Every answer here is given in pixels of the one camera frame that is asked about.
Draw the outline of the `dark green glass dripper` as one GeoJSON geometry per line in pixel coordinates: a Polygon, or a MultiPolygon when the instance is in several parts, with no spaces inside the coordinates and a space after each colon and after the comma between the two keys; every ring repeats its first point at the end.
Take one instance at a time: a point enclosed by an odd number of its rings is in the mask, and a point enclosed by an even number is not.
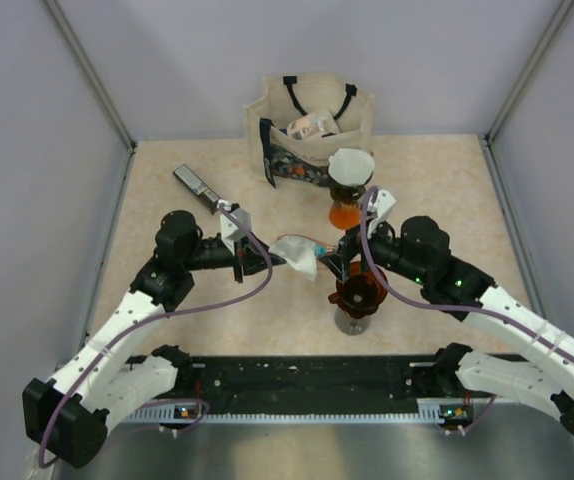
{"type": "Polygon", "coordinates": [[[356,204],[365,195],[367,191],[367,184],[372,180],[373,176],[370,175],[361,185],[347,186],[339,183],[332,176],[329,176],[329,191],[330,197],[334,202],[342,204],[356,204]]]}

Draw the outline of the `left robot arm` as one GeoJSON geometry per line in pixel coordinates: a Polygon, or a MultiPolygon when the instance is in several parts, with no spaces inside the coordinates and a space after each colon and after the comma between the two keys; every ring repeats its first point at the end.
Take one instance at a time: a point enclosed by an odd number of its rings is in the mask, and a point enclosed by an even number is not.
{"type": "Polygon", "coordinates": [[[258,272],[271,275],[274,267],[285,264],[253,234],[245,210],[232,205],[219,211],[221,232],[214,238],[204,238],[188,211],[165,215],[152,257],[103,326],[48,380],[33,379],[25,387],[25,429],[38,446],[38,468],[58,461],[75,468],[87,465],[111,431],[139,407],[166,392],[179,397],[191,390],[194,374],[181,363],[154,356],[133,371],[122,367],[159,322],[226,308],[263,289],[257,286],[233,299],[184,309],[194,271],[230,268],[241,281],[258,272]]]}

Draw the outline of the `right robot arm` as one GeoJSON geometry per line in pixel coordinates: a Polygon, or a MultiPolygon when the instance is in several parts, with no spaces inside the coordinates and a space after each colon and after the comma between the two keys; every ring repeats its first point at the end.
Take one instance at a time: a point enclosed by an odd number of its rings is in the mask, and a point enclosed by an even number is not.
{"type": "Polygon", "coordinates": [[[406,220],[399,232],[388,223],[370,224],[367,239],[359,228],[346,231],[320,261],[340,282],[348,281],[351,261],[376,273],[380,268],[415,282],[419,308],[452,315],[483,330],[524,358],[515,365],[469,347],[444,349],[433,380],[443,394],[463,389],[510,398],[539,410],[574,436],[574,337],[513,298],[474,265],[455,257],[450,237],[427,216],[406,220]]]}

